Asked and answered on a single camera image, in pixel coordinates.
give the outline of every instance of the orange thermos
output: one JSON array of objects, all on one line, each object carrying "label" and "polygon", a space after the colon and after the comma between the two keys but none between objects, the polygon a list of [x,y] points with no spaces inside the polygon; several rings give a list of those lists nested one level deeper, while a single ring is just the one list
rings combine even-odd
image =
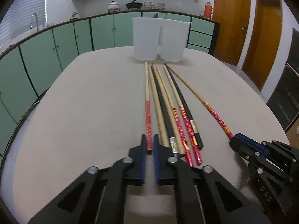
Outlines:
[{"label": "orange thermos", "polygon": [[204,6],[204,17],[205,18],[209,18],[209,19],[211,19],[211,15],[213,14],[212,13],[212,5],[211,5],[211,3],[207,3],[205,6]]}]

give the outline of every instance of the brown countertop edge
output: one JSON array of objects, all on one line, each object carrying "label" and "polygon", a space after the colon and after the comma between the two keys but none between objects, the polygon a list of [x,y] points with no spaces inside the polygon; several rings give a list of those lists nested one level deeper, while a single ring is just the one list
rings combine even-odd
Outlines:
[{"label": "brown countertop edge", "polygon": [[182,13],[182,12],[175,12],[175,11],[167,11],[167,10],[154,10],[154,9],[140,9],[140,10],[125,10],[125,11],[118,11],[118,12],[110,12],[110,13],[102,13],[102,14],[98,14],[98,15],[95,15],[95,16],[91,16],[91,17],[86,17],[86,18],[76,18],[76,19],[71,19],[69,21],[65,21],[65,22],[62,22],[60,24],[56,24],[56,25],[53,25],[53,26],[50,26],[46,29],[43,29],[43,30],[40,30],[39,32],[36,32],[34,34],[31,34],[29,36],[27,36],[26,38],[20,40],[18,43],[15,43],[13,45],[10,45],[5,51],[3,51],[0,55],[0,60],[6,56],[9,52],[11,52],[13,49],[15,49],[16,47],[18,47],[20,44],[24,43],[25,41],[31,39],[32,37],[38,35],[38,34],[41,34],[43,32],[46,32],[50,29],[53,29],[55,27],[59,27],[59,26],[62,26],[62,25],[65,25],[65,24],[69,24],[69,23],[73,23],[73,22],[77,22],[77,21],[81,21],[81,20],[88,20],[88,19],[91,19],[91,18],[97,18],[97,17],[101,17],[101,16],[105,16],[105,15],[109,15],[109,14],[117,14],[117,13],[135,13],[135,12],[156,12],[156,13],[173,13],[173,14],[179,14],[179,15],[185,15],[185,16],[191,16],[193,18],[198,18],[198,19],[202,19],[202,20],[206,20],[208,22],[212,22],[212,23],[215,23],[215,24],[219,24],[218,22],[212,20],[212,19],[208,19],[208,18],[205,18],[205,17],[201,17],[201,16],[197,16],[197,15],[194,15],[194,14],[190,14],[190,13]]}]

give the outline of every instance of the black pan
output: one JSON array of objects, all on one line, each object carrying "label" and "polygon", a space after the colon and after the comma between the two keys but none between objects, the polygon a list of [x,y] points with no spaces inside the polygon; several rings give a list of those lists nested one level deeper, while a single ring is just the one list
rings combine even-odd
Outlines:
[{"label": "black pan", "polygon": [[126,7],[129,9],[132,9],[132,8],[138,8],[140,9],[142,7],[142,3],[140,2],[135,2],[135,0],[132,0],[131,3],[126,3]]}]

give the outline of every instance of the wall faucet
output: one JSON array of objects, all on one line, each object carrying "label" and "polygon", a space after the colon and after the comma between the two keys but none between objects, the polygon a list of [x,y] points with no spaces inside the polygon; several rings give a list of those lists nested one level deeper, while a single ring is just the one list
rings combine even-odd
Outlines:
[{"label": "wall faucet", "polygon": [[39,31],[39,28],[38,28],[38,19],[37,19],[37,14],[36,14],[36,13],[32,14],[30,29],[32,29],[33,15],[35,15],[35,20],[36,20],[36,32],[38,32],[38,31]]}]

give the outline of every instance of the window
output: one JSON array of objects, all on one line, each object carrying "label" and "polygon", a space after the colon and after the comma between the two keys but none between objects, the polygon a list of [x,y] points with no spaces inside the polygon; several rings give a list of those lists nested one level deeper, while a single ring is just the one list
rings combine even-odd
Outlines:
[{"label": "window", "polygon": [[[0,24],[0,47],[29,30],[31,16],[36,13],[38,25],[46,21],[45,0],[15,0]],[[36,28],[35,17],[33,29]]]}]

